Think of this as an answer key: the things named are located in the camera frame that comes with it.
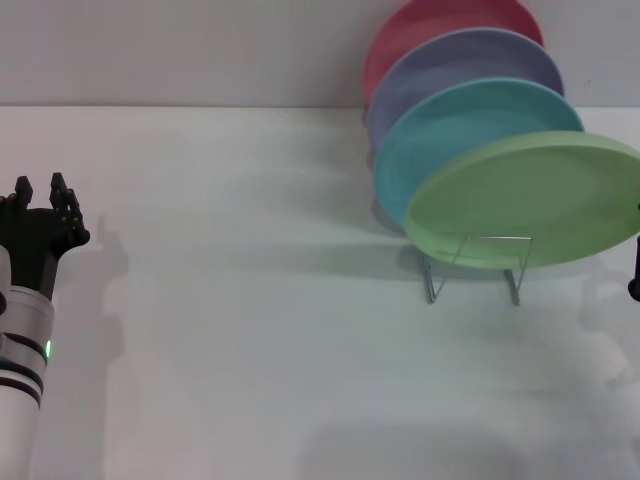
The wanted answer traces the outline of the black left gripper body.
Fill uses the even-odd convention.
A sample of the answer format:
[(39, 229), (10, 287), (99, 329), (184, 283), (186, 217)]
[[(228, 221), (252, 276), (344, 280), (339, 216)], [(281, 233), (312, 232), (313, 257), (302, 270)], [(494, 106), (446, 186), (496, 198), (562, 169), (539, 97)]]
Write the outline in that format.
[(53, 209), (0, 208), (0, 246), (10, 255), (11, 285), (53, 297), (67, 232)]

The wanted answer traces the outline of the light blue round plate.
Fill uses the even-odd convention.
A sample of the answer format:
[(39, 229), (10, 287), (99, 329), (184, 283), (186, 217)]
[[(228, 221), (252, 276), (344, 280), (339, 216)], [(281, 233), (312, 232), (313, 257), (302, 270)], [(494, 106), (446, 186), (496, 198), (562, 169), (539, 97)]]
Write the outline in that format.
[(402, 227), (414, 193), (450, 160), (512, 136), (584, 130), (575, 107), (539, 83), (507, 77), (465, 82), (420, 101), (384, 136), (374, 157), (375, 196)]

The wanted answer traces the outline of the green round plate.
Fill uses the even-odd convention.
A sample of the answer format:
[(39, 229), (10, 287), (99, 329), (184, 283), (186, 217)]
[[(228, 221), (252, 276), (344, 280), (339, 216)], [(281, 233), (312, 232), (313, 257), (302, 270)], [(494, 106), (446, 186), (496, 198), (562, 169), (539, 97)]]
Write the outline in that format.
[(640, 232), (640, 151), (584, 132), (501, 140), (423, 183), (404, 227), (422, 252), (471, 268), (593, 256)]

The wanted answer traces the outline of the red round plate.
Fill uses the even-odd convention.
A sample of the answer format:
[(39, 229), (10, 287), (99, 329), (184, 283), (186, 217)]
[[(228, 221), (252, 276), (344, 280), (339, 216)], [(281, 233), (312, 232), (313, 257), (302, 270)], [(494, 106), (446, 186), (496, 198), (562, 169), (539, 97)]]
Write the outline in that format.
[(404, 54), (440, 35), (472, 27), (511, 30), (544, 44), (541, 29), (519, 0), (409, 0), (375, 35), (363, 70), (370, 104), (385, 74)]

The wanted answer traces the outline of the purple round plate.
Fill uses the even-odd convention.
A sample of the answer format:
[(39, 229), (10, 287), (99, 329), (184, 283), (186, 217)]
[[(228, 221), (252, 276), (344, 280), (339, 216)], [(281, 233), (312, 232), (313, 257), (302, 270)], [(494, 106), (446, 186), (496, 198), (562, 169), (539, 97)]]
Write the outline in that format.
[(560, 70), (547, 51), (514, 31), (475, 27), (426, 41), (397, 60), (375, 89), (366, 127), (376, 150), (420, 101), (470, 81), (507, 77), (537, 82), (563, 96)]

